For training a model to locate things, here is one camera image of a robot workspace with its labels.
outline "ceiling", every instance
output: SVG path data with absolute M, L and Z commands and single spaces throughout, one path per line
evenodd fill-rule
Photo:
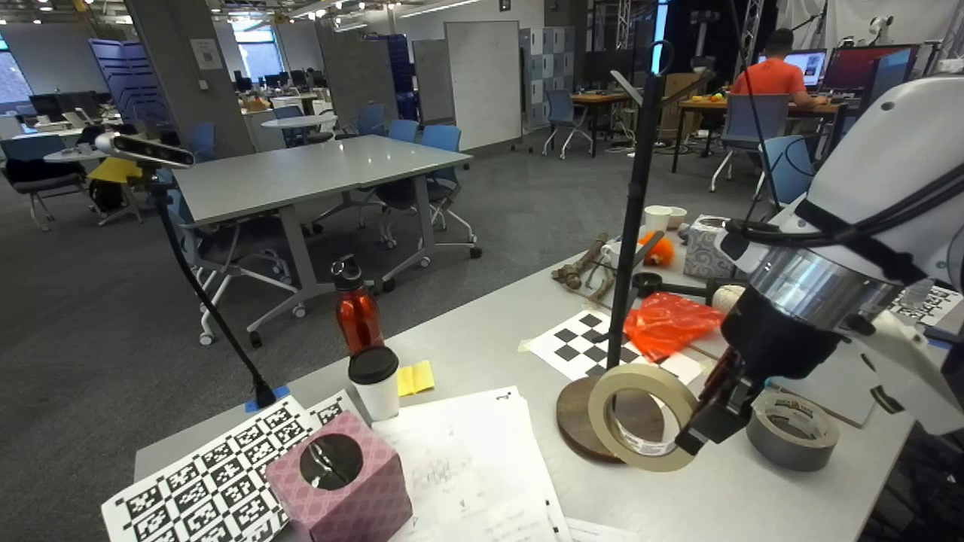
M 285 16 L 299 19 L 337 19 L 353 12 L 419 12 L 443 10 L 466 0 L 206 0 L 215 16 Z M 74 25 L 82 19 L 99 19 L 103 25 L 129 25 L 124 0 L 0 0 L 0 25 Z

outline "gray carpet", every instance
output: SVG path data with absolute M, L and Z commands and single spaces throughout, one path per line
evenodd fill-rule
M 689 156 L 682 176 L 669 176 L 669 156 L 658 156 L 651 201 L 742 214 L 750 182 L 711 197 L 711 165 Z M 454 209 L 477 224 L 484 255 L 443 254 L 430 268 L 405 275 L 382 299 L 386 333 L 574 255 L 600 233 L 619 233 L 629 160 L 492 153 L 461 178 Z M 0 540 L 98 540 L 99 504 L 134 483 L 135 449 L 250 395 L 225 340 L 195 342 L 195 299 L 156 217 L 98 229 L 82 200 L 52 201 L 52 212 L 57 224 L 42 234 L 25 200 L 0 188 Z M 414 229 L 400 229 L 405 247 L 382 250 L 371 219 L 359 229 L 366 214 L 342 214 L 313 240 L 319 272 L 353 250 L 377 275 L 414 247 Z M 242 283 L 225 315 L 242 324 L 271 299 Z M 333 299 L 263 333 L 257 362 L 271 381 L 317 370 L 345 348 Z

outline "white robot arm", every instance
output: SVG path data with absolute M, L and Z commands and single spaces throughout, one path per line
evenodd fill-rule
M 962 262 L 950 265 L 950 244 L 964 239 L 962 192 L 964 78 L 923 78 L 858 116 L 805 200 L 768 226 L 731 224 L 719 250 L 750 288 L 722 323 L 731 356 L 679 445 L 697 455 L 706 441 L 736 433 L 768 377 L 807 377 L 840 333 L 892 362 L 882 385 L 892 381 L 925 426 L 964 426 L 933 359 L 886 312 L 923 280 L 962 288 Z

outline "black pole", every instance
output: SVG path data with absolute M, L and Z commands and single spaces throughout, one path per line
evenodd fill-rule
M 643 107 L 636 116 L 636 160 L 632 160 L 632 178 L 629 178 L 629 197 L 627 197 L 627 217 L 624 217 L 624 239 L 622 239 L 622 265 L 615 275 L 615 299 L 611 299 L 611 323 L 609 323 L 609 353 L 605 367 L 622 364 L 622 346 L 624 346 L 624 323 L 629 309 L 629 275 L 636 260 L 636 239 L 643 226 L 643 204 L 651 185 L 651 165 L 653 165 L 653 144 L 658 144 L 658 125 L 664 115 L 664 87 L 667 75 L 664 66 L 651 72 L 653 48 L 667 43 L 658 43 L 658 6 L 661 0 L 647 4 L 647 38 L 646 38 L 646 87 L 643 87 Z
M 156 170 L 145 165 L 145 176 L 151 182 L 151 197 L 163 224 L 163 233 L 168 239 L 168 247 L 178 260 L 178 268 L 184 275 L 184 280 L 189 283 L 189 288 L 200 294 L 200 300 L 206 305 L 206 309 L 215 315 L 216 329 L 223 331 L 223 337 L 228 337 L 233 348 L 239 353 L 242 364 L 250 374 L 253 381 L 253 400 L 260 408 L 271 406 L 278 400 L 274 388 L 270 385 L 270 378 L 263 377 L 263 370 L 250 362 L 250 356 L 245 353 L 242 340 L 234 337 L 234 331 L 223 323 L 220 309 L 212 305 L 208 292 L 202 288 L 202 283 L 193 277 L 189 265 L 184 262 L 184 254 L 178 247 L 178 234 L 165 209 L 165 188 L 155 178 Z

